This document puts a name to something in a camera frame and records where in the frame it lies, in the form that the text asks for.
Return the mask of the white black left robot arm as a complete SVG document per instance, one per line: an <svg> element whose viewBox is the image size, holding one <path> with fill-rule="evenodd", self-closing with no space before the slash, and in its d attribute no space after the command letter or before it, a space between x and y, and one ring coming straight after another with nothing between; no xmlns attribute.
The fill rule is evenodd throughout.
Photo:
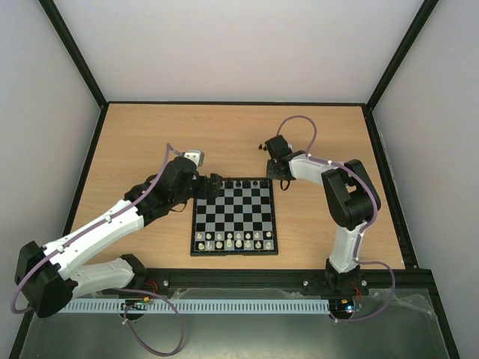
<svg viewBox="0 0 479 359"><path fill-rule="evenodd" d="M111 209L77 231L43 246L31 241L20 251L14 281L16 294L40 318L62 310L74 298L104 289L138 284L144 269L133 256L88 265L90 258L117 240L166 216L190 199L215 199L222 177L201 176L188 155L165 163L160 172L134 185Z"/></svg>

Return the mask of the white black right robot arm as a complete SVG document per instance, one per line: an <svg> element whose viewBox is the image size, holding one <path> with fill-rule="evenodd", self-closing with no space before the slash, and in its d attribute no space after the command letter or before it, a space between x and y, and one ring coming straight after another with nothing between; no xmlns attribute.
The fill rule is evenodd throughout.
<svg viewBox="0 0 479 359"><path fill-rule="evenodd" d="M364 165L358 159L333 162L302 150L294 152L282 135L270 138L265 145L270 155L268 178L280 182L307 180L324 188L329 213L337 224L324 281L329 290L344 292L359 275L362 239L381 208Z"/></svg>

